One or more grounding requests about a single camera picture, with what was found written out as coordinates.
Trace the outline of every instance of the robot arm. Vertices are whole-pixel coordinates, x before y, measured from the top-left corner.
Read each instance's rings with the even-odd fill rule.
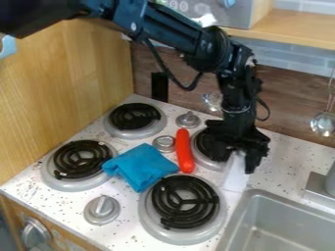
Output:
[[[203,73],[216,74],[224,97],[224,120],[207,122],[207,141],[214,148],[210,152],[215,152],[211,158],[226,161],[231,149],[242,149],[247,152],[246,173],[254,171],[266,156],[269,139],[255,127],[256,104],[263,104],[258,98],[262,82],[257,79],[251,49],[231,40],[217,26],[202,28],[174,10],[148,0],[2,0],[0,32],[22,38],[77,17],[99,18],[116,25],[134,41],[148,44],[168,78],[182,89],[193,90]],[[150,39],[184,54],[186,64],[198,72],[190,85],[176,79]]]

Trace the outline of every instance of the metal sink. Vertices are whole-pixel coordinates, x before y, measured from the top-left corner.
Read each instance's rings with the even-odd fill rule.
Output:
[[[335,216],[262,190],[246,191],[216,251],[334,251]]]

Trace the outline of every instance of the white countertop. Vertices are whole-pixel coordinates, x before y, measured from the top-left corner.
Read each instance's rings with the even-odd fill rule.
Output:
[[[143,140],[120,140],[111,138],[103,129],[103,117],[89,125],[86,129],[70,139],[95,139],[112,144],[120,153],[142,143],[150,143],[158,135],[175,135],[178,127],[174,120],[188,110],[170,104],[154,101],[138,95],[130,96],[127,101],[154,104],[162,109],[168,117],[167,127],[153,137]],[[202,121],[217,119],[216,117],[195,112]],[[191,133],[200,128],[190,129]],[[233,209],[241,196],[244,187],[259,188],[277,195],[307,204],[320,210],[335,214],[321,205],[302,198],[304,188],[311,171],[325,175],[335,160],[335,149],[310,143],[297,138],[262,130],[271,138],[270,152],[267,158],[251,176],[244,176],[241,158],[236,157],[230,173],[218,174],[198,167],[195,175],[202,176],[221,187],[228,205],[229,220]],[[172,161],[175,154],[166,155]],[[139,194],[120,177],[112,177],[105,184],[83,192],[60,192],[45,185],[40,176],[43,158],[26,168],[20,174],[1,186],[10,198],[27,206],[49,221],[73,232],[86,241],[103,250],[215,250],[224,229],[212,239],[192,246],[173,246],[152,237],[139,223],[137,201]],[[100,195],[109,195],[119,200],[121,213],[117,220],[106,226],[92,226],[82,216],[85,205]]]

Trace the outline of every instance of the red toy sausage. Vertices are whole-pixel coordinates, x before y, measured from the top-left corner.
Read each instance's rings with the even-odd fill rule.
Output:
[[[190,134],[185,128],[179,129],[176,133],[175,151],[180,170],[187,174],[193,173],[195,164],[190,145]]]

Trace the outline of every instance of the blue cloth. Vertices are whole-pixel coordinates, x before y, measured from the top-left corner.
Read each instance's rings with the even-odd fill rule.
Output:
[[[142,144],[112,160],[102,169],[109,176],[120,174],[137,191],[142,192],[162,177],[178,172],[178,166],[166,159],[155,147]]]

